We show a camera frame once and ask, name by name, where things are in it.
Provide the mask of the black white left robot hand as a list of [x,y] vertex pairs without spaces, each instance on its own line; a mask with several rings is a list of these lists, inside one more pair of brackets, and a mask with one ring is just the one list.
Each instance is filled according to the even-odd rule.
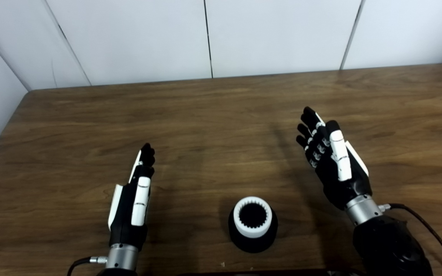
[[142,250],[148,232],[145,218],[155,172],[154,155],[154,148],[146,143],[137,154],[128,183],[115,187],[108,218],[110,246],[121,243]]

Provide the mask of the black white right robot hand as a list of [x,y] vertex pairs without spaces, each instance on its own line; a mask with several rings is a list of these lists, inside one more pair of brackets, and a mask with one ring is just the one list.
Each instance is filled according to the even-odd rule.
[[300,120],[296,142],[321,180],[329,202],[344,210],[356,197],[371,196],[367,167],[344,138],[338,122],[324,122],[310,107],[303,109]]

